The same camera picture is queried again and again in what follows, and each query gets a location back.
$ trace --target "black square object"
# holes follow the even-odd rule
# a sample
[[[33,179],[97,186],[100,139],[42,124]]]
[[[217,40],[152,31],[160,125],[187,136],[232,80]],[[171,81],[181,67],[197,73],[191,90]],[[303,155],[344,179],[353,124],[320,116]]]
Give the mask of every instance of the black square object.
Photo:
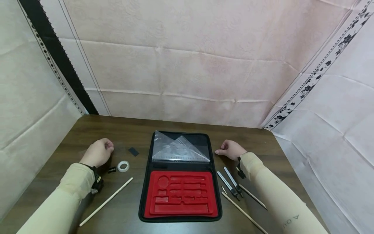
[[[138,152],[136,149],[134,149],[133,147],[131,147],[131,148],[129,149],[129,151],[130,151],[130,153],[132,153],[132,155],[134,155],[134,156],[137,156],[137,155],[139,154],[139,152]]]

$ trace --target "right hand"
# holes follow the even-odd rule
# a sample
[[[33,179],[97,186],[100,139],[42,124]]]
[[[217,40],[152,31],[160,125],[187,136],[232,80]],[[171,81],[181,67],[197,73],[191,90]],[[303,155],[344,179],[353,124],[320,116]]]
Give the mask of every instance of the right hand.
[[[113,150],[113,142],[108,138],[97,140],[86,150],[80,163],[98,168],[108,161]]]
[[[232,140],[225,140],[220,149],[215,151],[217,155],[227,156],[229,159],[237,161],[237,158],[247,151],[238,143]]]

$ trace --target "forearm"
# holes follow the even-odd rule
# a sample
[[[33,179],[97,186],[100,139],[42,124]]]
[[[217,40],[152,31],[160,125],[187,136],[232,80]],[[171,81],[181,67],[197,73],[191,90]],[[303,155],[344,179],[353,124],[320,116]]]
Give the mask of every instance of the forearm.
[[[93,171],[85,165],[71,165],[60,185],[17,233],[68,233],[79,203],[91,191],[94,179]]]
[[[327,233],[301,199],[253,153],[241,157],[241,168],[255,185],[269,213],[284,233]]]

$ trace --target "fabric backdrop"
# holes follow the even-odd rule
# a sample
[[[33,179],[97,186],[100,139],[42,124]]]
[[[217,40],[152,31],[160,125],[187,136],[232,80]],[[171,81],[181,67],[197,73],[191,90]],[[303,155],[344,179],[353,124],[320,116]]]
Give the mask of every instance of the fabric backdrop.
[[[356,2],[41,0],[100,114],[242,127]]]
[[[374,233],[373,13],[361,2],[264,122],[331,233]]]
[[[51,67],[53,60],[47,62],[48,52],[17,1],[0,1],[0,21],[1,221],[81,117],[82,109],[64,90],[62,77],[58,79],[59,72]]]

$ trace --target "floral border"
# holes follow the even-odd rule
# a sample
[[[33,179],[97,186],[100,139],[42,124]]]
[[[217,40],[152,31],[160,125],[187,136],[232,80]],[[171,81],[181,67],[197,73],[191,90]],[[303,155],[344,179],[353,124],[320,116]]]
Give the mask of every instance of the floral border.
[[[297,91],[288,99],[288,101],[263,125],[262,129],[273,130],[297,107],[305,97],[310,93],[321,77],[329,69],[330,65],[339,57],[347,45],[357,35],[358,31],[369,20],[374,12],[368,11],[368,6],[373,4],[373,0],[367,1],[364,8],[359,12],[356,18],[351,22],[339,39],[334,43],[326,56],[313,70],[312,74],[303,82]]]

